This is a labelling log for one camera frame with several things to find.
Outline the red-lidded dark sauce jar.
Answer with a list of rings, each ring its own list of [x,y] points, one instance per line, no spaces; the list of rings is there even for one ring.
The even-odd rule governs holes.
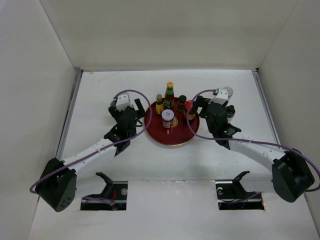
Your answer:
[[[193,103],[191,100],[187,100],[184,104],[184,118],[193,122],[196,118],[196,114],[192,114]]]

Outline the small black-capped spice bottle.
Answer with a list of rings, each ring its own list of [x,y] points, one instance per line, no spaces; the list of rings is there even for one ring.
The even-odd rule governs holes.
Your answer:
[[[187,97],[185,95],[180,95],[178,98],[178,111],[183,112],[185,110],[185,104],[187,101]]]

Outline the small gold-capped oil bottle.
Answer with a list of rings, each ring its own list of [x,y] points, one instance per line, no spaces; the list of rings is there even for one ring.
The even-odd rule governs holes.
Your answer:
[[[164,102],[161,94],[156,95],[156,105],[155,110],[157,115],[161,115],[164,110]]]

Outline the white-lidded sauce jar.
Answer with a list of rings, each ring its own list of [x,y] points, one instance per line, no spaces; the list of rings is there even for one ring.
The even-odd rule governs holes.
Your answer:
[[[174,122],[175,114],[171,109],[165,109],[161,113],[162,117],[162,126],[166,129],[169,129],[172,127]]]

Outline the white pepper shaker blue label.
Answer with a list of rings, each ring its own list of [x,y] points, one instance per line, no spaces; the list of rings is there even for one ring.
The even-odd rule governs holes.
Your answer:
[[[225,87],[223,87],[223,89],[225,89],[227,91],[227,95],[229,97],[231,97],[233,95],[233,93],[234,93],[234,90],[229,86],[225,86]]]

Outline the red chili sauce bottle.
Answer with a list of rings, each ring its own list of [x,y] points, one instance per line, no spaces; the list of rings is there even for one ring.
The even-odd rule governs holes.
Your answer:
[[[168,81],[166,84],[166,90],[164,95],[164,106],[167,109],[171,109],[174,106],[174,83],[172,81]]]

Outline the salt grinder black top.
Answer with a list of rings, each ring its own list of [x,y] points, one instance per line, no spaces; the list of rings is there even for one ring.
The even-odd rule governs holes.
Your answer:
[[[113,109],[117,109],[117,100],[116,99],[113,99],[112,102],[110,103],[110,108],[113,108]]]

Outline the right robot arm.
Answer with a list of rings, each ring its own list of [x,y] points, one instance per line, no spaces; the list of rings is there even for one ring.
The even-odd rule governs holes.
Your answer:
[[[203,136],[203,140],[216,142],[264,166],[272,173],[271,182],[278,196],[295,202],[315,182],[306,159],[298,150],[254,141],[233,126],[230,120],[236,111],[228,104],[229,98],[222,89],[212,99],[201,95],[195,100],[186,100],[184,95],[173,97],[166,107],[166,98],[158,95],[145,112],[146,131],[158,143],[181,145],[196,136],[200,120],[204,119],[212,138]]]

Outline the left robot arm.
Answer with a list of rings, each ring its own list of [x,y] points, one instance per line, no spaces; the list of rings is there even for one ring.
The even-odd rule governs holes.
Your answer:
[[[139,99],[134,101],[137,110],[131,105],[122,111],[110,106],[108,110],[116,120],[116,125],[99,142],[75,156],[64,160],[55,157],[49,160],[40,179],[30,189],[35,190],[34,193],[54,211],[65,210],[76,196],[81,171],[92,168],[99,157],[116,157],[125,151],[136,137],[137,123],[146,116],[146,112]]]

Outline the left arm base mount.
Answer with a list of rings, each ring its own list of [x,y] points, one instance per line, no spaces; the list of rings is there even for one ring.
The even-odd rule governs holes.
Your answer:
[[[113,181],[102,172],[96,172],[103,179],[105,186],[101,193],[82,197],[81,211],[126,211],[128,181]]]

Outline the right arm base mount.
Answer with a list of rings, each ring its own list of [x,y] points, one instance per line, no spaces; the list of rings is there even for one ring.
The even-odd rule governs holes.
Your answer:
[[[265,210],[261,191],[246,191],[241,179],[250,173],[243,171],[233,179],[215,181],[217,205],[220,211]]]

